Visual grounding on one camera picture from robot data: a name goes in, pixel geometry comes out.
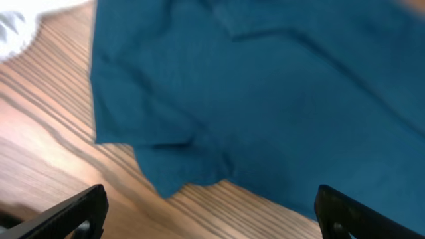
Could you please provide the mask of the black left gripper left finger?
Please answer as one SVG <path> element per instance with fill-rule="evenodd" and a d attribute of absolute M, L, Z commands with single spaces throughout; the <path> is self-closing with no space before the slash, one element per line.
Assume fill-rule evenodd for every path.
<path fill-rule="evenodd" d="M 1 213 L 1 239 L 100 239 L 108 213 L 104 186 L 93 185 L 23 222 Z"/>

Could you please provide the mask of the blue polo shirt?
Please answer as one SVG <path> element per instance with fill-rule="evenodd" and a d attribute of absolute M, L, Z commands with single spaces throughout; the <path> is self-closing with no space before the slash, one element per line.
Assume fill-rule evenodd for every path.
<path fill-rule="evenodd" d="M 96 141 L 162 197 L 223 179 L 314 217 L 329 185 L 424 232 L 424 15 L 400 1 L 97 4 Z"/>

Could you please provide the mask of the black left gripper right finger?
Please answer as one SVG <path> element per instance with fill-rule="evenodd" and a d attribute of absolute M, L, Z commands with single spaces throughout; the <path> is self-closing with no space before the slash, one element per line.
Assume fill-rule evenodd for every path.
<path fill-rule="evenodd" d="M 323 239 L 424 239 L 328 185 L 319 186 L 314 210 Z"/>

